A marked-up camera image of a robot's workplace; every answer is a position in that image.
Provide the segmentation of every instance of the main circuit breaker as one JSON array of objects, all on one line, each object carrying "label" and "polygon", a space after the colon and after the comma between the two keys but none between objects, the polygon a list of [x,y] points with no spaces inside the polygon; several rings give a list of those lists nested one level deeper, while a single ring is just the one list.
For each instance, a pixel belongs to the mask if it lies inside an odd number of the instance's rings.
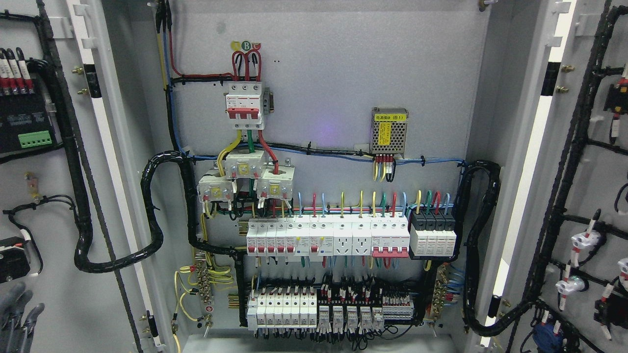
[{"label": "main circuit breaker", "polygon": [[324,256],[407,258],[408,220],[358,215],[251,219],[246,235],[249,256],[282,256],[287,261],[321,261]]},{"label": "main circuit breaker", "polygon": [[270,112],[269,92],[264,82],[231,82],[225,103],[234,129],[264,129],[264,118]]}]

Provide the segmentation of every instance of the black cable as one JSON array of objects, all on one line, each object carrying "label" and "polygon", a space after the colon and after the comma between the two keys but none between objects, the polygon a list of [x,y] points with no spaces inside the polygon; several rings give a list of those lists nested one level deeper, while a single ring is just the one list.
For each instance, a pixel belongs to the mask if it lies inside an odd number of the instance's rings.
[{"label": "black cable", "polygon": [[609,151],[613,151],[615,153],[618,153],[620,155],[624,155],[624,156],[628,156],[628,149],[624,149],[621,148],[619,146],[614,146],[610,143],[606,143],[606,142],[601,142],[601,141],[596,141],[594,139],[588,139],[587,140],[587,144],[589,144],[590,146],[598,146],[601,148],[605,148]]}]

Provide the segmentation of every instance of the breaker label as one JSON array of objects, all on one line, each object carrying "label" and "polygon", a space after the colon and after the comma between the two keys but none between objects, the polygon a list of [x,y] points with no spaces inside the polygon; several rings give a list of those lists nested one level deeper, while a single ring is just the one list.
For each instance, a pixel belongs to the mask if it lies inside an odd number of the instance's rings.
[{"label": "breaker label", "polygon": [[406,121],[407,114],[375,114],[375,121]]},{"label": "breaker label", "polygon": [[381,146],[387,146],[391,144],[392,126],[393,124],[391,122],[379,123],[379,135],[377,137],[377,143],[380,144]]}]

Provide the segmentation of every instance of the screw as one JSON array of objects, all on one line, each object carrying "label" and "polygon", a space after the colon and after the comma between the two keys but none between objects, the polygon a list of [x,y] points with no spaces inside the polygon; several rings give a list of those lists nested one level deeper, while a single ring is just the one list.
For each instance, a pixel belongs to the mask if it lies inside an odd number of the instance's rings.
[{"label": "screw", "polygon": [[576,70],[575,67],[571,66],[571,65],[563,65],[563,67],[560,68],[560,70],[564,73],[568,73],[568,72],[573,72]]}]

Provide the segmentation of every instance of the green terminal connector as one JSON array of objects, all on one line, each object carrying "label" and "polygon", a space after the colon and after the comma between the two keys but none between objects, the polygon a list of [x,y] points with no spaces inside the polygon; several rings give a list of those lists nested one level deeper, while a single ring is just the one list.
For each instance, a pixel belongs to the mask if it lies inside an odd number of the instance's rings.
[{"label": "green terminal connector", "polygon": [[37,131],[36,133],[19,134],[19,145],[22,148],[30,148],[37,146],[44,146],[46,144],[52,144],[50,132]]}]

